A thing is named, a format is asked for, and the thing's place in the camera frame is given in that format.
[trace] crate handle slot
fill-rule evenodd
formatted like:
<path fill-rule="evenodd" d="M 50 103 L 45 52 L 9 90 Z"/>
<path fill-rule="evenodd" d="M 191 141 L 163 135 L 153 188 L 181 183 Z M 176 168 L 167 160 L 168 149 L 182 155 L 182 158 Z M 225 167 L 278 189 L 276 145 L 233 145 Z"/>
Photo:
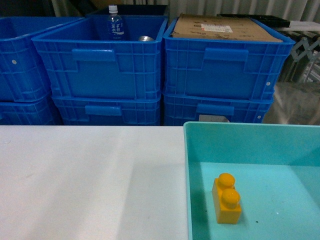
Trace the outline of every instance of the crate handle slot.
<path fill-rule="evenodd" d="M 233 116 L 235 113 L 235 107 L 208 105 L 208 104 L 200 103 L 196 107 L 196 112 L 198 114 L 207 114 L 207 115 Z"/>
<path fill-rule="evenodd" d="M 84 107 L 85 114 L 98 116 L 122 116 L 120 106 L 94 106 L 86 105 Z"/>
<path fill-rule="evenodd" d="M 206 47 L 204 50 L 204 59 L 246 62 L 248 59 L 248 54 L 249 54 L 249 51 L 244 49 L 225 49 L 225 48 Z"/>
<path fill-rule="evenodd" d="M 110 49 L 72 49 L 72 57 L 75 61 L 115 62 L 116 54 Z"/>

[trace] cardboard box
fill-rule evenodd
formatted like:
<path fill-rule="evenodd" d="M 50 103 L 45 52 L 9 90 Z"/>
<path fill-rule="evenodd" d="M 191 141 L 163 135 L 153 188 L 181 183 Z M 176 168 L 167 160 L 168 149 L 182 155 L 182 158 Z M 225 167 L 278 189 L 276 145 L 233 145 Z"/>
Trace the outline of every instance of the cardboard box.
<path fill-rule="evenodd" d="M 173 38 L 282 42 L 249 18 L 181 14 Z"/>

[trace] yellow lego brick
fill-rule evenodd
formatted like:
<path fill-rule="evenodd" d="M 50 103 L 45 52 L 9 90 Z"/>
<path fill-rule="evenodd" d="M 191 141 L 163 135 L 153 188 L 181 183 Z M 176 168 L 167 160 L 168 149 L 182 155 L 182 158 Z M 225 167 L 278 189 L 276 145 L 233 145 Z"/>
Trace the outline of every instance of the yellow lego brick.
<path fill-rule="evenodd" d="M 240 218 L 240 195 L 235 189 L 235 182 L 229 173 L 222 173 L 214 179 L 212 197 L 218 224 L 236 224 Z"/>

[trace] bottle cap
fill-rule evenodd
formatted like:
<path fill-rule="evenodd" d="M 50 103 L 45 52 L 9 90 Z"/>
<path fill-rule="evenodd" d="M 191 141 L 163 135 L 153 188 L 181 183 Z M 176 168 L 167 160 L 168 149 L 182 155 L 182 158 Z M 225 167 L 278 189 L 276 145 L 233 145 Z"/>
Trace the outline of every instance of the bottle cap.
<path fill-rule="evenodd" d="M 109 13 L 110 14 L 117 14 L 118 13 L 117 5 L 109 5 Z"/>

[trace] white tabletop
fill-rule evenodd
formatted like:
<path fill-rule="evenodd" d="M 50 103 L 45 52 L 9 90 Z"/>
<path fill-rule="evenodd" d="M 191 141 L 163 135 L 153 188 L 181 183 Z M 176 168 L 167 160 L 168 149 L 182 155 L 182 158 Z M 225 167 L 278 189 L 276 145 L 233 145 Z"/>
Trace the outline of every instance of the white tabletop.
<path fill-rule="evenodd" d="M 182 127 L 0 126 L 0 239 L 186 240 Z"/>

